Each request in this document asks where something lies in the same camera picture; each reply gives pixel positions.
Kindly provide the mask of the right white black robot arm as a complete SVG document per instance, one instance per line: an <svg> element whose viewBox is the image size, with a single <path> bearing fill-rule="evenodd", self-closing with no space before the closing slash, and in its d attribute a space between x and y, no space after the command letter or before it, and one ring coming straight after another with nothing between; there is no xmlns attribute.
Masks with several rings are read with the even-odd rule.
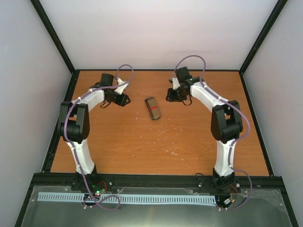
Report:
<svg viewBox="0 0 303 227"><path fill-rule="evenodd" d="M184 102L196 98L211 112L211 134L217 143L216 163L213 168L213 187L222 191L234 180L234 150L237 139L243 131L239 103L229 101L214 92L202 79L192 77L187 67L175 70L176 77L169 81L173 87L168 89L166 100Z"/></svg>

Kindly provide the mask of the brown plaid glasses case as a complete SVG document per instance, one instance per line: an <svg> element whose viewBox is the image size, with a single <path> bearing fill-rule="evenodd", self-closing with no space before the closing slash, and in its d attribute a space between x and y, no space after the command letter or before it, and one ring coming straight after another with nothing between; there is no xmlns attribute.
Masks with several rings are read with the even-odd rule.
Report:
<svg viewBox="0 0 303 227"><path fill-rule="evenodd" d="M148 114L152 120L159 120L161 118L160 109L154 97L148 97L144 100Z"/></svg>

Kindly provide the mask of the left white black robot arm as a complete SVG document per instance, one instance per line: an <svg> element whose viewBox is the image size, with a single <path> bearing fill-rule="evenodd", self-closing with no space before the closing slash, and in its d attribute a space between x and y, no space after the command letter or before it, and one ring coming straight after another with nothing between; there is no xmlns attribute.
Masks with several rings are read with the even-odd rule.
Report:
<svg viewBox="0 0 303 227"><path fill-rule="evenodd" d="M98 186L98 178L93 175L96 166L88 147L89 113L105 102L119 106L130 103L128 95L124 93L129 82L118 76L103 73L100 82L91 86L85 94L73 101L61 103L57 131L70 148L76 172L84 176L81 183L87 190L94 190Z"/></svg>

